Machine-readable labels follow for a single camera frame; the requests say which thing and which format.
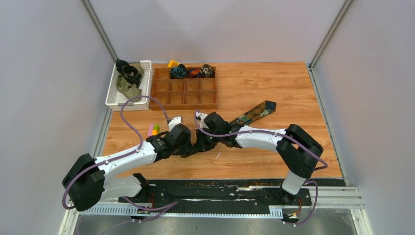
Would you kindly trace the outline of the dark patterned necktie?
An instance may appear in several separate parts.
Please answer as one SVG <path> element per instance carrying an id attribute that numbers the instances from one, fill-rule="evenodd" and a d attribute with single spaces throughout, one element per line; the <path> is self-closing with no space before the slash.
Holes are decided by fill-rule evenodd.
<path id="1" fill-rule="evenodd" d="M 269 114 L 272 114 L 277 109 L 277 103 L 265 100 L 256 105 L 249 111 L 243 113 L 239 117 L 230 122 L 230 125 L 249 125 L 252 122 L 259 120 Z"/>

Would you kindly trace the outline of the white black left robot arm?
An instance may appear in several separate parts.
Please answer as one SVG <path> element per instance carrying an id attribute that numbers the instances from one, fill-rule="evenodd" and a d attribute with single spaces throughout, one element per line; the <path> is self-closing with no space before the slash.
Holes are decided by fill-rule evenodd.
<path id="1" fill-rule="evenodd" d="M 150 136 L 138 146 L 109 156 L 93 158 L 89 153 L 81 155 L 62 180 L 64 208 L 82 212 L 101 199 L 122 196 L 145 202 L 150 196 L 145 181 L 135 176 L 118 178 L 118 175 L 169 158 L 182 147 L 191 145 L 190 138 L 191 130 L 177 124 L 169 132 Z"/>

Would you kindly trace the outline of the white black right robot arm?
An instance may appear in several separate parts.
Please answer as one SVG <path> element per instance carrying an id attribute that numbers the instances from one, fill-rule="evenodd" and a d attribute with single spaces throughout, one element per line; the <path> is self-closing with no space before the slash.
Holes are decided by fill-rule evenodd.
<path id="1" fill-rule="evenodd" d="M 268 130 L 230 123 L 216 112 L 205 114 L 196 110 L 194 122 L 198 131 L 212 143 L 229 148 L 258 148 L 278 153 L 289 171 L 282 183 L 279 197 L 285 204 L 299 198 L 299 190 L 314 171 L 328 164 L 321 159 L 323 147 L 296 124 L 286 129 Z"/>

